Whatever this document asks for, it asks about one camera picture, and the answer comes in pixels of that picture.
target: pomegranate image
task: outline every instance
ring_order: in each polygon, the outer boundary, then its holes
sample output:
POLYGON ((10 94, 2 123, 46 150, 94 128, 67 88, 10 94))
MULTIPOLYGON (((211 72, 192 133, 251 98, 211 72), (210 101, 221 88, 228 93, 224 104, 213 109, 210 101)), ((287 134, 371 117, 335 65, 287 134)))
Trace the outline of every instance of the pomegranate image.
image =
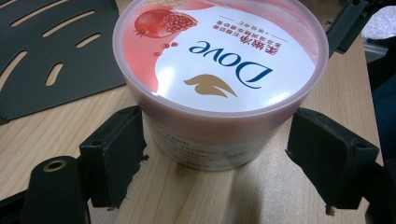
POLYGON ((142 13, 134 21, 137 35, 150 38, 164 38, 185 31, 198 23, 184 13, 175 13, 166 9, 152 9, 142 13))

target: black slotted plate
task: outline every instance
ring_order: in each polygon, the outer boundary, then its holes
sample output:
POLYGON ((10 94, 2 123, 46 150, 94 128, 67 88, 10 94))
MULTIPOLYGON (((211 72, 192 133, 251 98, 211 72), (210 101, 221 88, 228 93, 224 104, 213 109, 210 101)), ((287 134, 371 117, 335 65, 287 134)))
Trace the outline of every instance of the black slotted plate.
MULTIPOLYGON (((0 0, 0 6, 8 0, 0 0)), ((112 50, 119 17, 114 0, 17 0, 0 8, 0 75, 21 53, 0 92, 0 124, 124 84, 112 50), (52 6, 17 26, 15 21, 52 6), (53 34, 51 28, 70 22, 53 34), (82 48, 82 40, 100 35, 82 48), (61 63, 55 82, 46 86, 52 68, 61 63)))

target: pink plastic tub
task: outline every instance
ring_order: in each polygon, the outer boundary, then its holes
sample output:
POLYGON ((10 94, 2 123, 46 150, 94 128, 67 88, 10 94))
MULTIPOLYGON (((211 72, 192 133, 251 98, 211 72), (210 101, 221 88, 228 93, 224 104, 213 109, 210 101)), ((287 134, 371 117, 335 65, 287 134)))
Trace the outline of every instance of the pink plastic tub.
POLYGON ((190 167, 256 158, 324 74, 326 35, 298 1, 144 3, 121 14, 114 53, 155 142, 190 167))

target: wooden table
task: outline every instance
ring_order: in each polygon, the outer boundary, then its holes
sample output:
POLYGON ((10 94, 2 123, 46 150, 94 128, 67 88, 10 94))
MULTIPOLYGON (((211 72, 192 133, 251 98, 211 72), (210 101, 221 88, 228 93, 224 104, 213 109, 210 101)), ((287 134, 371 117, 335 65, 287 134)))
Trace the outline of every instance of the wooden table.
MULTIPOLYGON (((130 0, 119 0, 124 9, 130 0)), ((179 5, 183 0, 157 1, 179 5)), ((324 26, 339 1, 303 1, 324 26)), ((135 105, 126 87, 58 106, 0 127, 0 200, 27 188, 31 170, 78 146, 114 112, 135 105)), ((322 112, 379 146, 361 40, 334 54, 304 107, 322 112)), ((364 223, 367 202, 355 211, 325 215, 325 203, 284 152, 290 120, 256 160, 224 172, 193 170, 172 161, 152 142, 120 210, 90 208, 92 223, 364 223)))

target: gold dove bird emblem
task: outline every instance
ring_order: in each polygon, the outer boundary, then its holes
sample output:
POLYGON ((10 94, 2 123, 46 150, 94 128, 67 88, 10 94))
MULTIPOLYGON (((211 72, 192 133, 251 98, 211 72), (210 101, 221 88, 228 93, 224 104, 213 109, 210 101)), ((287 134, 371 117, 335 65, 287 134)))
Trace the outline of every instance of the gold dove bird emblem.
POLYGON ((202 95, 218 95, 228 98, 227 94, 224 93, 227 91, 237 97, 233 89, 231 89, 227 83, 221 78, 210 74, 202 74, 189 80, 184 80, 184 83, 190 86, 196 85, 195 91, 202 95))

